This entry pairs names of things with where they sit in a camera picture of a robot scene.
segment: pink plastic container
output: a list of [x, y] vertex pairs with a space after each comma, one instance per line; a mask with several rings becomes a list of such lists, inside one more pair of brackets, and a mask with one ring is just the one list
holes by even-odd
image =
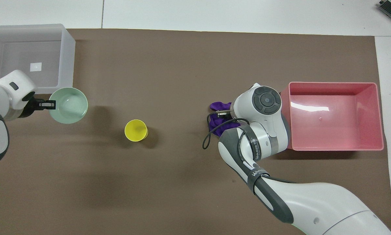
[[378, 88], [372, 82], [291, 82], [281, 92], [289, 149], [382, 150]]

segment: white floor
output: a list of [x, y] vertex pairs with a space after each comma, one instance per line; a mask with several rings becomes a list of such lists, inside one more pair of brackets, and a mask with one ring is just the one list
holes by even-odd
[[378, 0], [7, 0], [0, 25], [376, 36], [391, 179], [391, 19]]

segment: brown table surface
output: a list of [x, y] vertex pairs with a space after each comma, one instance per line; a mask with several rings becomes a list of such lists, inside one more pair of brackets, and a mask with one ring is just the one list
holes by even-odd
[[[281, 223], [207, 150], [206, 115], [253, 83], [375, 82], [374, 37], [75, 29], [79, 122], [47, 111], [8, 122], [0, 162], [1, 234], [302, 234]], [[132, 143], [124, 125], [142, 119]], [[296, 152], [261, 160], [273, 176], [349, 189], [391, 229], [382, 151]]]

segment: light green plastic bowl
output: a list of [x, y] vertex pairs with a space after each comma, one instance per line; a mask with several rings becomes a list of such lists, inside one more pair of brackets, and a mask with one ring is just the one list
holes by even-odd
[[49, 100], [56, 100], [56, 109], [49, 110], [52, 118], [63, 124], [81, 120], [88, 110], [88, 100], [84, 93], [73, 87], [55, 91]]

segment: white square label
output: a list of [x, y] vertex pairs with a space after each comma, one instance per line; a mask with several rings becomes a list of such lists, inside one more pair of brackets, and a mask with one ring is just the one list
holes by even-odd
[[42, 71], [42, 63], [30, 63], [30, 72]]

